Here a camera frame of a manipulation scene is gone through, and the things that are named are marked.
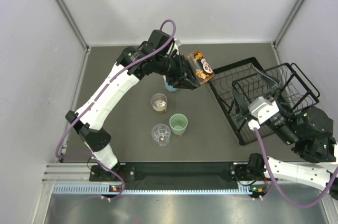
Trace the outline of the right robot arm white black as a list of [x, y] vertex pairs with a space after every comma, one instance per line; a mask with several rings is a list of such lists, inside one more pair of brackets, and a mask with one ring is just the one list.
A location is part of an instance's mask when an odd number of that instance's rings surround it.
[[290, 164], [263, 151], [247, 165], [247, 175], [297, 182], [337, 198], [334, 122], [317, 107], [319, 91], [295, 63], [253, 70], [232, 83], [236, 120], [256, 133], [269, 129], [306, 163]]

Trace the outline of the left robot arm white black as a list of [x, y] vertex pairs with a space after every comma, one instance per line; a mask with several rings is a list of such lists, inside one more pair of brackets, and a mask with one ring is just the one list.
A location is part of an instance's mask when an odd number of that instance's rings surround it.
[[101, 174], [107, 180], [118, 177], [119, 167], [110, 146], [111, 136], [103, 124], [126, 92], [151, 73], [165, 76], [167, 84], [176, 89], [199, 87], [192, 67], [179, 53], [173, 37], [154, 30], [140, 46], [125, 48], [88, 102], [65, 116], [102, 166]]

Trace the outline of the light blue ceramic mug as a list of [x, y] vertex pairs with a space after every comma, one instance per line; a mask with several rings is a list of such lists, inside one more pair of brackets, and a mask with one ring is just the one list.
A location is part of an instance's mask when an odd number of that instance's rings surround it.
[[167, 83], [167, 80], [166, 80], [166, 77], [163, 76], [163, 79], [164, 79], [164, 85], [165, 85], [165, 88], [169, 91], [169, 92], [176, 92], [178, 91], [177, 88], [174, 88], [172, 86], [170, 86], [168, 83]]

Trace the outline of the steel tumbler with cork base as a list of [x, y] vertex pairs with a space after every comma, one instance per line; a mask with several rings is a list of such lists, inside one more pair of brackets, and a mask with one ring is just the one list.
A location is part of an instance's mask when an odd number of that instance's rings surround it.
[[164, 114], [167, 111], [167, 97], [164, 94], [155, 94], [151, 97], [151, 105], [158, 114]]

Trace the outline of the mint green cup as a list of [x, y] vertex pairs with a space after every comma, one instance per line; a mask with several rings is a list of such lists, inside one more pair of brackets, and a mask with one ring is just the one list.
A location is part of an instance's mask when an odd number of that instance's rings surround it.
[[170, 128], [171, 131], [177, 135], [177, 136], [182, 136], [188, 126], [188, 119], [185, 115], [183, 114], [174, 114], [170, 118]]

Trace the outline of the clear plastic glass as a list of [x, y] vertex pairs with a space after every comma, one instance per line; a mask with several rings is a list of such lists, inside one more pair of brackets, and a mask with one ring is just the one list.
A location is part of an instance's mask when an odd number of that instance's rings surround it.
[[153, 127], [151, 135], [159, 146], [167, 146], [170, 142], [171, 130], [165, 124], [158, 124]]

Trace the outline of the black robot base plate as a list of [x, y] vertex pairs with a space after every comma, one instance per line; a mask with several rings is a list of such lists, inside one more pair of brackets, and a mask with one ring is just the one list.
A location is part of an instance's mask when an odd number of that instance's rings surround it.
[[236, 189], [266, 182], [262, 161], [246, 162], [126, 162], [112, 170], [121, 176], [127, 190]]

